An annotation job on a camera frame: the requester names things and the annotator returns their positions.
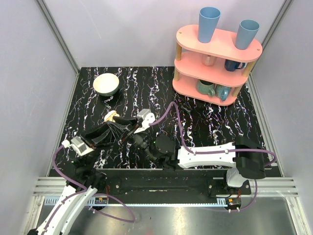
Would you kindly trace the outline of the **beige earbud charging case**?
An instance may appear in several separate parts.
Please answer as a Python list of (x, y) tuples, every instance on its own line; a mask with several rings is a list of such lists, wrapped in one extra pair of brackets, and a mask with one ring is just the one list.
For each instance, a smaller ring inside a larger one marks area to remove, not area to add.
[(107, 121), (114, 122), (113, 117), (120, 117), (120, 115), (115, 110), (112, 110), (105, 115), (104, 122), (107, 122)]

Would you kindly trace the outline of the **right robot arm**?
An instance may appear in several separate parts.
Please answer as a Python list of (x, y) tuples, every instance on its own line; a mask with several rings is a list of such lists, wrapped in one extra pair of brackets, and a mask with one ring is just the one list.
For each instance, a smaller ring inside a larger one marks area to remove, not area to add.
[(105, 121), (119, 124), (120, 127), (130, 127), (123, 138), (130, 138), (143, 157), (162, 164), (164, 168), (188, 169), (200, 165), (229, 167), (222, 181), (222, 188), (228, 194), (235, 193), (248, 179), (264, 179), (266, 176), (264, 152), (249, 140), (238, 138), (234, 142), (207, 147), (177, 147), (166, 135), (159, 135), (151, 141), (142, 136), (146, 129), (157, 123), (149, 109), (138, 114), (135, 119), (111, 114), (106, 115)]

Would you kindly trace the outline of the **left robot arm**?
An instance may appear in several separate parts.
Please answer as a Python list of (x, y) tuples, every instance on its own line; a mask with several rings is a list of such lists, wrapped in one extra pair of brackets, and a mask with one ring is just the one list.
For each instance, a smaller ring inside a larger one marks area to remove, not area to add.
[[(102, 149), (112, 146), (121, 138), (121, 129), (115, 121), (108, 120), (70, 141), (62, 142), (52, 156), (52, 163), (57, 173), (66, 180), (66, 185), (48, 217), (28, 234), (67, 235), (87, 202), (95, 194), (107, 192), (107, 175), (96, 170), (94, 163)], [(63, 173), (56, 165), (57, 154), (66, 148), (72, 148), (79, 155), (73, 163), (71, 174)]]

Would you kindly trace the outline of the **white ceramic bowl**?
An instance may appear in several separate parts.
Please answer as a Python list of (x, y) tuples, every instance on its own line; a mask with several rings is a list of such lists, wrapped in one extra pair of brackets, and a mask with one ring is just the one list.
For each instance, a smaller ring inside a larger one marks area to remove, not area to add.
[(119, 83), (115, 74), (104, 73), (95, 78), (93, 88), (101, 96), (112, 96), (118, 91)]

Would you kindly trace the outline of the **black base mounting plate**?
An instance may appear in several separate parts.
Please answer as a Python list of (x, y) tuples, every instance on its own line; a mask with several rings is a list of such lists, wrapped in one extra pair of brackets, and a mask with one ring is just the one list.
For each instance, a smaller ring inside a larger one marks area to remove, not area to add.
[(225, 169), (92, 169), (88, 175), (103, 176), (112, 194), (129, 191), (195, 192), (208, 195), (251, 194), (248, 180), (236, 188), (226, 184)]

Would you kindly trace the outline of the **green glazed mug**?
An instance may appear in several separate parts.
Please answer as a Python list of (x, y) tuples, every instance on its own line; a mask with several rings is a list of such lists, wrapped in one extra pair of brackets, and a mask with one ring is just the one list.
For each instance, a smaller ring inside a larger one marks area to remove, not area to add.
[(215, 83), (199, 79), (197, 81), (197, 91), (201, 94), (214, 96), (215, 95)]

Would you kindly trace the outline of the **light blue mug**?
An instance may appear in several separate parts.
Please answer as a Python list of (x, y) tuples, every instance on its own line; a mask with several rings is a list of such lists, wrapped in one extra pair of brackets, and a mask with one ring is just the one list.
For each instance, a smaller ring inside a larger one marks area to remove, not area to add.
[(216, 85), (215, 87), (215, 96), (218, 97), (221, 101), (226, 101), (228, 95), (230, 94), (231, 87)]

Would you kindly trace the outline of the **pink three-tier shelf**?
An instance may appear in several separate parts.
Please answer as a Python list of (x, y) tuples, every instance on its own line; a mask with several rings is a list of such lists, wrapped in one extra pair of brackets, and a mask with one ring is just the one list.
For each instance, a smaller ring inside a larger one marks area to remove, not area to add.
[[(172, 83), (174, 90), (179, 94), (220, 106), (234, 103), (240, 89), (247, 82), (255, 62), (263, 52), (262, 45), (257, 39), (253, 39), (247, 49), (237, 49), (234, 45), (236, 35), (235, 32), (215, 29), (211, 41), (201, 43), (198, 40), (198, 25), (181, 27), (176, 34), (177, 48)], [(205, 66), (201, 62), (203, 54), (217, 57), (215, 64)], [(244, 62), (246, 65), (241, 70), (227, 71), (224, 68), (225, 60)], [(199, 93), (197, 91), (199, 79), (231, 87), (226, 101), (221, 101), (215, 95)]]

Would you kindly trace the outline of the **pink mug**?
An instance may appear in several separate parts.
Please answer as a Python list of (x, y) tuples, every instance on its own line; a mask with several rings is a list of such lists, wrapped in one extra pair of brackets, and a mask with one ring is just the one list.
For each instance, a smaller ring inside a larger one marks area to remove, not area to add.
[(217, 57), (215, 57), (215, 56), (203, 54), (202, 58), (201, 58), (201, 62), (205, 66), (212, 66), (215, 64), (216, 59), (217, 59)]

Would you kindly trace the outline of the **dark blue mug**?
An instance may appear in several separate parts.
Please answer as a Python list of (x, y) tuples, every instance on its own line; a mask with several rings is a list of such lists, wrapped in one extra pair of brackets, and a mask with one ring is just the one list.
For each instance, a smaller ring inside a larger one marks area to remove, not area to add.
[(227, 71), (235, 71), (235, 70), (241, 70), (245, 67), (244, 62), (237, 62), (237, 61), (232, 61), (232, 60), (225, 60), (224, 63), (224, 68)]

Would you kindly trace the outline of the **tall blue cup left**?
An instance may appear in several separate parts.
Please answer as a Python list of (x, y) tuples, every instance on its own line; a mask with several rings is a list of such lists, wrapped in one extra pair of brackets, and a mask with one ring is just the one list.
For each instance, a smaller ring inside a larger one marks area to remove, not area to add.
[(204, 7), (199, 12), (198, 40), (209, 43), (214, 34), (221, 12), (215, 7)]

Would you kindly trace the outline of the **tall blue cup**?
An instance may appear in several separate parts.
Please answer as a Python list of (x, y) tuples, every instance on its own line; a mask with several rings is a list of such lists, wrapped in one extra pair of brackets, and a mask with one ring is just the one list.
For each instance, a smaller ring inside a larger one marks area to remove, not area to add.
[(246, 19), (240, 22), (235, 47), (240, 50), (247, 49), (257, 34), (260, 25), (257, 21)]
[(214, 34), (221, 12), (215, 7), (204, 7), (199, 12), (198, 40), (209, 43)]

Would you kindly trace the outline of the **tall blue cup right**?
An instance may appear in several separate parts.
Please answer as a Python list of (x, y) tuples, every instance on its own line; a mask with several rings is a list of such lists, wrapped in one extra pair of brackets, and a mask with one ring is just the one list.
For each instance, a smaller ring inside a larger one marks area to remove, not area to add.
[(246, 19), (240, 22), (235, 47), (240, 50), (247, 49), (257, 34), (260, 25), (257, 21)]

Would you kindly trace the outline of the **aluminium rail frame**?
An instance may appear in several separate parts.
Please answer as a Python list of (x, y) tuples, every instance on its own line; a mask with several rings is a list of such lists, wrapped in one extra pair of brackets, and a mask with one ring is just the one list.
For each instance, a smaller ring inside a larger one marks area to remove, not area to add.
[[(66, 174), (71, 174), (74, 170), (74, 165), (70, 162), (63, 166)], [(216, 195), (210, 197), (208, 195), (195, 192), (163, 192), (163, 191), (144, 191), (134, 192), (129, 191), (122, 194), (112, 194), (107, 187), (109, 195), (115, 196), (129, 206), (221, 206), (221, 201), (226, 197), (241, 196), (252, 197), (254, 191), (257, 191), (259, 197), (294, 197), (298, 196), (293, 179), (280, 176), (277, 166), (272, 166), (266, 169), (266, 178), (248, 180), (250, 184), (251, 194), (241, 195)]]

